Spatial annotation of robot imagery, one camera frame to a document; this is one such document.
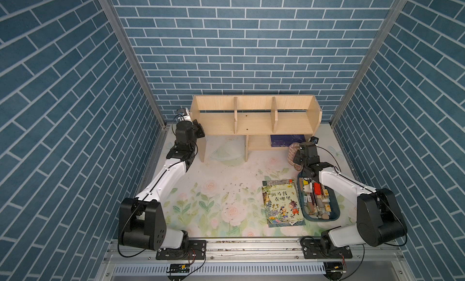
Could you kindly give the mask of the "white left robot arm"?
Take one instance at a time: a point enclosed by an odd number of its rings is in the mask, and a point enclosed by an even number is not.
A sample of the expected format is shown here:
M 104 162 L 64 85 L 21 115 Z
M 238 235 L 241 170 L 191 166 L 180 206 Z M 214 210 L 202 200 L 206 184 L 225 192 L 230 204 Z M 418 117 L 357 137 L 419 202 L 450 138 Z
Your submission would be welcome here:
M 204 136 L 196 120 L 178 122 L 176 140 L 162 170 L 136 197 L 128 197 L 121 203 L 119 246 L 188 251 L 188 233 L 167 228 L 162 206 L 174 185 L 189 170 L 198 152 L 197 140 Z

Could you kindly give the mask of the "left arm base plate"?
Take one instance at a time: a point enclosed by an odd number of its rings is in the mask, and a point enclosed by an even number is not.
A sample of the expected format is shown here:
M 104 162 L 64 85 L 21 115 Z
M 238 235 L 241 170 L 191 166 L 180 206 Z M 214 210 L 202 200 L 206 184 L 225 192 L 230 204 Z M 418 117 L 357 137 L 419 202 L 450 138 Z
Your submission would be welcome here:
M 159 249 L 156 254 L 156 260 L 205 260 L 206 248 L 206 240 L 189 240 L 177 249 Z

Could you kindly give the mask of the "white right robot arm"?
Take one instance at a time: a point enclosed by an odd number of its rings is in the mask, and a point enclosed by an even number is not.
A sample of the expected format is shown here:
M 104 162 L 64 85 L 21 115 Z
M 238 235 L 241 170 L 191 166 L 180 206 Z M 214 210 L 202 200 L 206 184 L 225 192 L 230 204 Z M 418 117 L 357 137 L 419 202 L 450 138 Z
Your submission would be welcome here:
M 324 231 L 323 245 L 378 247 L 407 236 L 407 225 L 391 190 L 375 189 L 344 175 L 332 164 L 322 162 L 317 149 L 313 142 L 301 143 L 293 162 L 303 167 L 304 177 L 335 190 L 357 207 L 356 223 Z

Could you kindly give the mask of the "pink striped fluffy cloth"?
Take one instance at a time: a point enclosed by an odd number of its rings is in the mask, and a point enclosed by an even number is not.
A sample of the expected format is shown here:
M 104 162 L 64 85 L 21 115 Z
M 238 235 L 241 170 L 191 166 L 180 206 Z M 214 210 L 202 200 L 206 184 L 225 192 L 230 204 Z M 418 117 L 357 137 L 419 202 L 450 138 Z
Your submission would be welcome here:
M 294 157 L 296 156 L 296 153 L 299 151 L 299 149 L 300 149 L 299 143 L 292 143 L 289 146 L 289 150 L 288 150 L 288 163 L 289 165 L 293 166 L 296 171 L 302 170 L 301 165 L 294 163 Z

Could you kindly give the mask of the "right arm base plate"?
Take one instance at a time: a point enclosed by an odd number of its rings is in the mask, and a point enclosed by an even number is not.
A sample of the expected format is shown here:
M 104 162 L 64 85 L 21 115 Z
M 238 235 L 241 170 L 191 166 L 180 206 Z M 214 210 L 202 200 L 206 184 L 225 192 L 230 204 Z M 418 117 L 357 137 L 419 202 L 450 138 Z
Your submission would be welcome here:
M 311 236 L 302 237 L 300 246 L 305 259 L 352 259 L 351 249 L 346 247 L 335 247 L 329 239 L 315 238 Z

